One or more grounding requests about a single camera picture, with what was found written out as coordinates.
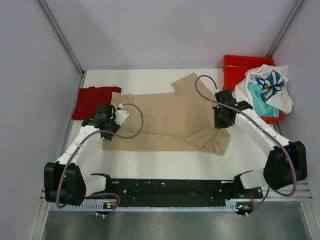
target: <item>gray floor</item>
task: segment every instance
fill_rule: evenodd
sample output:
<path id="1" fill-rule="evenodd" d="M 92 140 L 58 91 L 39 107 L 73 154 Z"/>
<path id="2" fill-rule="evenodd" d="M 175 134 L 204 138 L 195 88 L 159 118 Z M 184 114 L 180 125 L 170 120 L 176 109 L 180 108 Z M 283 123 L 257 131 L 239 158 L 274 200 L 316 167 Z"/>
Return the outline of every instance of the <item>gray floor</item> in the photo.
<path id="1" fill-rule="evenodd" d="M 201 212 L 121 212 L 105 220 L 80 216 L 83 213 L 51 212 L 43 240 L 311 239 L 299 203 L 265 203 L 250 218 Z M 70 221 L 74 222 L 64 228 Z"/>

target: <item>white table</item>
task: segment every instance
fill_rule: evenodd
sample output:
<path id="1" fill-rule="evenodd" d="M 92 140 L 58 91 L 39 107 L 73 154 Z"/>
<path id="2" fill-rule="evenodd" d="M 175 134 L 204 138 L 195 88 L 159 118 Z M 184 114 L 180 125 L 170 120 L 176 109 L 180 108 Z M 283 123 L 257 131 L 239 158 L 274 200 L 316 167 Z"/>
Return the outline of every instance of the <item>white table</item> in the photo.
<path id="1" fill-rule="evenodd" d="M 220 89 L 223 87 L 222 69 L 89 70 L 83 87 L 117 86 L 122 88 L 123 95 L 169 93 L 174 92 L 171 83 L 191 73 L 209 75 Z M 214 90 L 210 80 L 203 82 Z M 69 145 L 81 123 L 74 121 Z M 87 164 L 94 165 L 98 162 L 95 160 L 102 158 L 101 173 L 125 179 L 233 180 L 238 174 L 263 168 L 267 158 L 258 145 L 236 126 L 228 131 L 231 141 L 224 156 L 203 152 L 104 151 L 101 144 L 89 156 Z"/>

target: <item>teal cloth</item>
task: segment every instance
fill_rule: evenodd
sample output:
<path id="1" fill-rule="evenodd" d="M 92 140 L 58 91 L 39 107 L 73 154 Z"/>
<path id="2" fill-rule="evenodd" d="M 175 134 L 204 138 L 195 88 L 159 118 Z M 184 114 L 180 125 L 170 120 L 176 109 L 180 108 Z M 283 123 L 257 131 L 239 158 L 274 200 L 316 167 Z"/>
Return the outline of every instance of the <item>teal cloth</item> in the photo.
<path id="1" fill-rule="evenodd" d="M 248 84 L 248 90 L 253 98 L 253 108 L 260 117 L 279 118 L 280 112 L 278 108 L 266 104 L 261 98 L 261 87 L 254 83 Z"/>

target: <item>blue flower print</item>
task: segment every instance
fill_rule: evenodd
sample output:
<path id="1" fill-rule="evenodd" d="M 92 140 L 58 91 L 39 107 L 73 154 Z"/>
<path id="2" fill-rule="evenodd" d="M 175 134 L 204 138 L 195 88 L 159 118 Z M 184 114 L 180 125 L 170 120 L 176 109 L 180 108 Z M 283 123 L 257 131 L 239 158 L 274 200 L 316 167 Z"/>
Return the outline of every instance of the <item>blue flower print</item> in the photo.
<path id="1" fill-rule="evenodd" d="M 255 78 L 257 84 L 262 88 L 260 94 L 264 102 L 268 101 L 271 97 L 280 92 L 284 86 L 285 82 L 281 78 L 280 74 L 276 71 L 272 71 L 271 75 L 267 79 Z"/>

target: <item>brown shirt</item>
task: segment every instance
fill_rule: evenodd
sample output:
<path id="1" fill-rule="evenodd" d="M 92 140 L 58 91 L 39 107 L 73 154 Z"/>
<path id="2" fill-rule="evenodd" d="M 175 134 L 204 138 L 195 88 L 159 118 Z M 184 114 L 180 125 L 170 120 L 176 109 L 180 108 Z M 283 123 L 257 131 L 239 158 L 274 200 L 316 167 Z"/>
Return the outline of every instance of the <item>brown shirt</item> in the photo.
<path id="1" fill-rule="evenodd" d="M 195 73 L 171 85 L 172 93 L 124 95 L 114 92 L 112 102 L 137 105 L 144 117 L 141 134 L 133 139 L 113 137 L 105 140 L 103 149 L 109 151 L 133 152 L 194 152 L 202 151 L 224 155 L 230 135 L 226 129 L 215 128 L 215 104 L 203 99 L 195 89 Z M 202 94 L 215 100 L 215 96 L 201 82 L 198 88 Z M 141 127 L 140 113 L 133 106 L 126 106 L 130 113 L 117 132 L 121 136 L 132 136 Z"/>

